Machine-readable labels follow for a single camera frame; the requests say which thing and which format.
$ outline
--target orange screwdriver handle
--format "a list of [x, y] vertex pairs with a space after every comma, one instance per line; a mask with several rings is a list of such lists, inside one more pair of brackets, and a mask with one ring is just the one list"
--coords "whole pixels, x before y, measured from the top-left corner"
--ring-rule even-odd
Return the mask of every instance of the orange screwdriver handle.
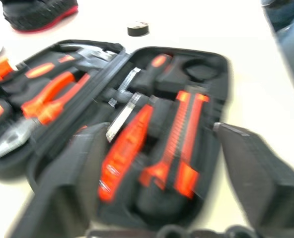
[[72, 61], [72, 60], [75, 60], [75, 58], [73, 56], [66, 55], [66, 56], [58, 59], [58, 62], [44, 63], [42, 65], [35, 67], [35, 68], [32, 68], [31, 70], [29, 70], [28, 72], [25, 73], [25, 76], [29, 79], [40, 77], [40, 76], [50, 72], [51, 70], [53, 70], [55, 67], [60, 66], [62, 63]]
[[32, 100], [21, 106], [26, 118], [37, 117], [44, 104], [52, 100], [64, 87], [74, 81], [74, 75], [64, 72], [54, 78], [45, 88]]
[[[180, 91], [176, 100], [179, 101], [179, 106], [174, 116], [169, 136], [164, 137], [167, 140], [165, 147], [160, 148], [163, 150], [161, 159], [156, 164], [145, 168], [140, 176], [140, 182], [144, 186], [149, 186], [152, 178], [156, 178], [154, 180], [156, 185], [164, 189], [173, 160], [179, 159], [184, 163], [190, 161], [201, 107], [203, 102], [209, 101], [209, 98], [199, 93], [191, 94]], [[186, 195], [187, 192], [183, 191], [184, 186], [193, 185], [188, 184], [186, 181], [194, 183], [194, 175], [197, 176], [197, 174], [190, 173], [192, 169], [185, 168], [184, 165], [180, 165], [178, 174], [180, 182], [176, 183], [176, 188], [181, 190], [183, 195]], [[185, 173], [192, 175], [190, 179], [181, 178]]]
[[145, 105], [121, 132], [107, 154], [101, 170], [101, 186], [98, 189], [102, 201], [113, 201], [123, 177], [145, 142], [152, 112], [153, 107]]
[[54, 121], [63, 111], [65, 104], [78, 93], [89, 79], [90, 75], [85, 74], [65, 95], [46, 104], [37, 115], [39, 122], [42, 125], [46, 125], [49, 122]]
[[152, 95], [157, 78], [170, 66], [171, 60], [172, 57], [166, 54], [156, 56], [145, 72], [133, 81], [131, 87], [145, 95]]

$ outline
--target screwdriver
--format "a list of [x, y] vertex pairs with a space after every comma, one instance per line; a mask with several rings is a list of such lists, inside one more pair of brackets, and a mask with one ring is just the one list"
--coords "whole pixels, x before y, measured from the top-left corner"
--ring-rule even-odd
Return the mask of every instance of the screwdriver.
[[190, 56], [175, 56], [165, 73], [156, 79], [155, 88], [171, 94], [184, 90], [190, 80], [190, 76], [183, 70], [188, 61], [190, 61]]
[[169, 66], [172, 57], [166, 54], [157, 55], [147, 66], [145, 72], [138, 76], [131, 87], [136, 91], [151, 96], [154, 91], [154, 84], [159, 75]]
[[89, 79], [90, 75], [85, 74], [68, 92], [53, 100], [65, 86], [74, 81], [72, 73], [64, 72], [53, 79], [34, 99], [23, 104], [23, 117], [0, 138], [0, 158], [25, 144], [36, 127], [54, 121], [63, 111], [65, 104]]

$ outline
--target tool kit case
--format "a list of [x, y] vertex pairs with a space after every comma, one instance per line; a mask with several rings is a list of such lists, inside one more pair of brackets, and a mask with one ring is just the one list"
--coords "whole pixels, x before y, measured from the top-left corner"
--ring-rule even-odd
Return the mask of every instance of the tool kit case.
[[[97, 60], [89, 46], [112, 57]], [[13, 238], [76, 237], [93, 219], [158, 230], [199, 213], [220, 149], [213, 125], [228, 94], [224, 57], [165, 47], [127, 54], [120, 44], [65, 40], [17, 69], [0, 80], [0, 178], [25, 171], [35, 196]], [[40, 107], [35, 97], [50, 83], [59, 85], [52, 101], [68, 100], [58, 113], [55, 103], [39, 109], [36, 123], [27, 102]]]

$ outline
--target black carrying case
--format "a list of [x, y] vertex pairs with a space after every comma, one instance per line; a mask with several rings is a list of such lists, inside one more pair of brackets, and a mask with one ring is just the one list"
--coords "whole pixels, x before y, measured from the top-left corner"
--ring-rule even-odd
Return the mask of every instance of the black carrying case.
[[[190, 80], [180, 89], [183, 90], [185, 86], [199, 86], [210, 98], [202, 112], [205, 120], [202, 128], [202, 143], [205, 150], [201, 153], [203, 157], [201, 158], [201, 179], [194, 188], [195, 196], [192, 202], [186, 208], [183, 217], [176, 221], [179, 225], [189, 224], [200, 212], [206, 199], [219, 154], [220, 144], [212, 128], [213, 124], [220, 120], [227, 99], [229, 84], [227, 60], [213, 53], [165, 47], [146, 47], [129, 55], [119, 44], [66, 40], [53, 44], [23, 61], [18, 65], [19, 71], [27, 71], [36, 62], [40, 64], [39, 59], [42, 56], [55, 51], [60, 44], [65, 43], [99, 46], [114, 51], [118, 55], [90, 79], [87, 87], [82, 88], [68, 102], [65, 110], [54, 122], [35, 130], [28, 143], [7, 155], [7, 158], [0, 160], [1, 177], [19, 174], [27, 167], [28, 181], [35, 192], [12, 238], [81, 236], [88, 228], [90, 220], [97, 217], [106, 223], [114, 224], [115, 220], [118, 220], [116, 224], [136, 228], [157, 230], [163, 225], [151, 226], [143, 219], [137, 219], [128, 208], [119, 207], [118, 204], [105, 208], [97, 198], [98, 175], [109, 146], [105, 137], [107, 123], [113, 120], [111, 115], [117, 115], [115, 109], [104, 102], [103, 92], [108, 88], [117, 89], [134, 67], [145, 69], [159, 54], [200, 60], [218, 72], [210, 80], [203, 80], [203, 82]], [[165, 98], [169, 100], [175, 98], [171, 92], [156, 92], [155, 95], [165, 95]], [[85, 135], [94, 131], [96, 133], [90, 139], [84, 136], [89, 144], [86, 145], [85, 142], [77, 140], [74, 143], [73, 140], [70, 142], [73, 135], [84, 125], [88, 127], [80, 133]], [[97, 141], [102, 140], [104, 142], [101, 146], [94, 146]], [[94, 149], [87, 156], [80, 156], [78, 150], [75, 150], [75, 153], [69, 150], [76, 146], [75, 143], [79, 143], [78, 149], [82, 146], [89, 146], [89, 148], [93, 146]]]

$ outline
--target hammer head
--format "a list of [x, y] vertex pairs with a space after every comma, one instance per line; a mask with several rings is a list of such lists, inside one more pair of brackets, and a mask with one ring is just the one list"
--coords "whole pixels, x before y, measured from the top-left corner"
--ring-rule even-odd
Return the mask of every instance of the hammer head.
[[76, 50], [76, 52], [85, 58], [91, 58], [92, 56], [103, 59], [104, 61], [111, 61], [115, 55], [115, 52], [104, 51], [102, 48], [91, 45], [82, 44], [61, 44], [62, 50]]

